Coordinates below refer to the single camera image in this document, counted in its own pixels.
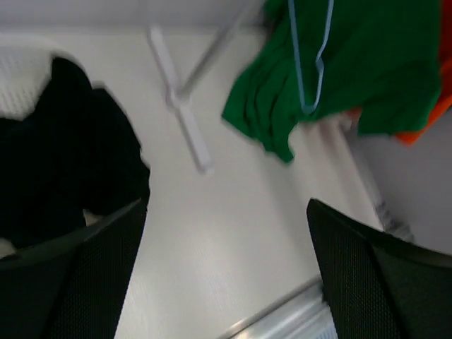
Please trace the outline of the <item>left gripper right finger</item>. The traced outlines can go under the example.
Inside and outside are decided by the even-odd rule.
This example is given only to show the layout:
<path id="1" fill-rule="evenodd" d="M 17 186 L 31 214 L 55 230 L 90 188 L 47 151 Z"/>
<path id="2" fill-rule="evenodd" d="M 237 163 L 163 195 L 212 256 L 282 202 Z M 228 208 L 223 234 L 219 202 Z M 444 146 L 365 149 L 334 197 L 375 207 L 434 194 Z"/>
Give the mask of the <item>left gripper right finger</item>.
<path id="1" fill-rule="evenodd" d="M 315 198 L 307 220 L 339 338 L 451 337 L 451 256 L 364 225 Z"/>

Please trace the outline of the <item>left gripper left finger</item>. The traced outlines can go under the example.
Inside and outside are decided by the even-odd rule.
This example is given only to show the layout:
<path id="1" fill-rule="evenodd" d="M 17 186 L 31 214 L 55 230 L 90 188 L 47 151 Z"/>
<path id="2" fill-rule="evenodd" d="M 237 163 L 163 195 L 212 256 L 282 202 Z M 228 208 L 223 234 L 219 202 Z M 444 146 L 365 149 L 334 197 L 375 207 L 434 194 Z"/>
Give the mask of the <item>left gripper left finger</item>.
<path id="1" fill-rule="evenodd" d="M 2 338 L 113 338 L 147 205 L 1 259 Z"/>

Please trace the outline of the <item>black t shirt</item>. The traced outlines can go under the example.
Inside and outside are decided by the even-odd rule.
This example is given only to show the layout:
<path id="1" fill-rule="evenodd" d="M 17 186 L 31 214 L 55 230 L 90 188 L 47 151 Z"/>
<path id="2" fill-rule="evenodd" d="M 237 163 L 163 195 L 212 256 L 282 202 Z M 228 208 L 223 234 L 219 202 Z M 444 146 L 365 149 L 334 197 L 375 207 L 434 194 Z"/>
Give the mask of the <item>black t shirt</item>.
<path id="1" fill-rule="evenodd" d="M 106 88 L 60 56 L 33 111 L 1 119 L 1 237 L 25 248 L 148 202 L 141 143 Z"/>

